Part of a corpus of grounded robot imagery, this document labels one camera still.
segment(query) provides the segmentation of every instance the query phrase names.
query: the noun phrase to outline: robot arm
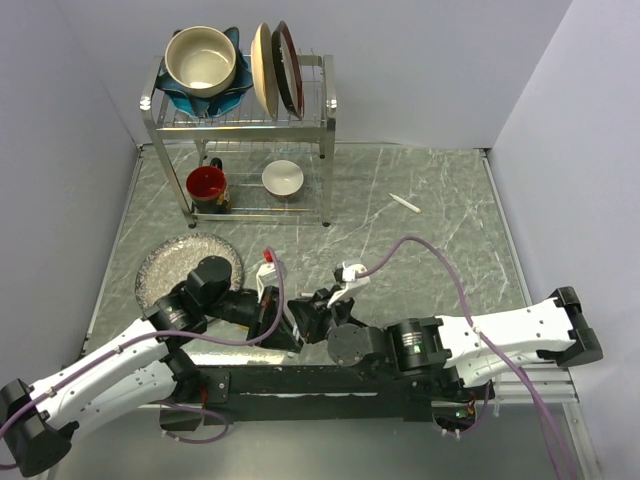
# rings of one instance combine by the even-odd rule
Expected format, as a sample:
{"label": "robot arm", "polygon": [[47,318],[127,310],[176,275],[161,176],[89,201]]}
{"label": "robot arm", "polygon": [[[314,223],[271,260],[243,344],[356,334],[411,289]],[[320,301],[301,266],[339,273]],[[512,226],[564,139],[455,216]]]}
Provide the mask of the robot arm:
{"label": "robot arm", "polygon": [[[361,375],[385,376],[398,382],[427,383],[432,398],[468,399],[481,391],[506,365],[480,341],[485,333],[517,365],[554,360],[574,366],[602,358],[593,330],[582,316],[572,288],[556,290],[533,307],[464,318],[406,319],[384,329],[351,316],[355,295],[370,282],[357,278],[360,264],[344,263],[335,272],[338,284],[310,298],[288,302],[295,325],[282,321],[260,346],[299,352],[307,343],[327,341],[336,365]],[[4,436],[24,476],[55,465],[71,448],[71,440],[154,401],[185,401],[202,386],[197,367],[181,349],[184,337],[152,337],[179,330],[203,333],[207,316],[246,326],[257,338],[273,324],[277,289],[266,286],[273,266],[259,270],[260,292],[229,291],[230,265],[219,257],[203,259],[187,280],[147,310],[143,318],[108,344],[74,365],[32,386],[14,380],[0,390],[0,426],[35,398],[44,400],[6,429]],[[121,345],[141,335],[150,338],[129,348]],[[92,368],[107,352],[114,354]],[[75,380],[53,390],[61,380]]]}
{"label": "robot arm", "polygon": [[369,282],[358,278],[361,264],[343,263],[334,275],[338,284],[312,297],[288,302],[307,343],[327,340],[339,366],[394,378],[431,379],[440,390],[462,393],[485,385],[509,370],[480,339],[484,333],[517,366],[554,360],[577,366],[602,359],[602,348],[582,315],[571,287],[528,308],[464,317],[410,318],[384,329],[367,326],[351,316],[354,297]]}

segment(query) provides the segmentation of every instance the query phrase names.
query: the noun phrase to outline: dish rack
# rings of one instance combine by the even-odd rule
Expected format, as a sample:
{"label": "dish rack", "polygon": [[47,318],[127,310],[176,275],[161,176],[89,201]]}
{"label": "dish rack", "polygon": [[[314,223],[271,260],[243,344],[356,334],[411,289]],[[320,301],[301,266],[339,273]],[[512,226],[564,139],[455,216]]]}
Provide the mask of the dish rack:
{"label": "dish rack", "polygon": [[[333,56],[299,54],[298,60],[302,70],[304,116],[302,119],[292,117],[280,103],[276,119],[272,120],[260,106],[253,88],[238,107],[220,117],[196,118],[175,110],[169,97],[156,88],[163,57],[154,58],[140,99],[140,111],[190,228],[205,220],[297,224],[320,220],[322,225],[329,226],[338,106]],[[154,94],[162,98],[154,99]],[[153,107],[158,100],[155,115]],[[222,159],[231,196],[230,213],[201,213],[191,201],[185,178],[176,173],[165,143],[185,140],[195,142],[199,166],[210,157]],[[305,178],[302,189],[289,200],[271,196],[262,185],[264,167],[281,159],[297,163]]]}

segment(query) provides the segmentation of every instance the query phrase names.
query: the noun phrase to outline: mug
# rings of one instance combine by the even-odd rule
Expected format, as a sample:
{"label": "mug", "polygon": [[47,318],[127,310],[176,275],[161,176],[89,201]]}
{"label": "mug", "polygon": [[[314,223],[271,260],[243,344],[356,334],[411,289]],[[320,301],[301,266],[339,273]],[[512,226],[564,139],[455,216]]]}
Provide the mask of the mug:
{"label": "mug", "polygon": [[187,177],[187,191],[201,213],[228,213],[231,198],[222,160],[215,157],[209,166],[196,168]]}

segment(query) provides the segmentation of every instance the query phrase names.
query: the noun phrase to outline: gray marble surface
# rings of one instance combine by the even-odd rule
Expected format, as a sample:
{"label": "gray marble surface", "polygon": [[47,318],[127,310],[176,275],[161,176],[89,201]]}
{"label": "gray marble surface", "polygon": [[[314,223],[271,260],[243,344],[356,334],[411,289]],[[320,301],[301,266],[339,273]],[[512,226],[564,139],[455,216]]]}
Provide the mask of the gray marble surface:
{"label": "gray marble surface", "polygon": [[[197,166],[191,146],[169,148],[182,181]],[[261,151],[256,168],[293,153]],[[226,165],[229,158],[218,153]],[[135,277],[147,254],[163,241],[193,232],[187,228],[153,148],[142,152],[142,166],[128,209],[87,350],[93,351],[140,316]],[[395,193],[419,206],[418,215],[389,197]],[[255,287],[255,273],[265,246],[285,262],[285,292],[329,287],[340,261],[361,258],[373,265],[399,237],[418,235],[437,246],[459,272],[474,313],[524,306],[513,259],[491,192],[480,152],[339,145],[335,155],[334,213],[330,227],[202,222],[195,231],[229,241],[245,264],[245,286]],[[405,244],[372,285],[356,299],[354,316],[377,326],[407,317],[460,315],[455,288],[444,268],[423,247]],[[243,338],[238,327],[218,322],[214,336]],[[191,342],[186,349],[199,364],[326,363],[322,345],[306,346],[298,357],[259,348],[231,348]]]}

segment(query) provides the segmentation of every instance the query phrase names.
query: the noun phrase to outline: white wall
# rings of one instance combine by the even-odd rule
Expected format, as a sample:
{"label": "white wall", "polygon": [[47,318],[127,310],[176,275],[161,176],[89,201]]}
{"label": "white wall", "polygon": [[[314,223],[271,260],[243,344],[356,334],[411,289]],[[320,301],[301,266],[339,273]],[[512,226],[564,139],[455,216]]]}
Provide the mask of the white wall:
{"label": "white wall", "polygon": [[640,1],[574,0],[491,154],[536,299],[576,287],[605,360],[572,371],[608,479],[640,470]]}
{"label": "white wall", "polygon": [[284,19],[305,50],[335,55],[338,136],[430,147],[492,146],[570,0],[58,0],[120,115],[146,142],[138,104],[176,28]]}
{"label": "white wall", "polygon": [[136,157],[55,1],[3,6],[0,386],[77,358]]}

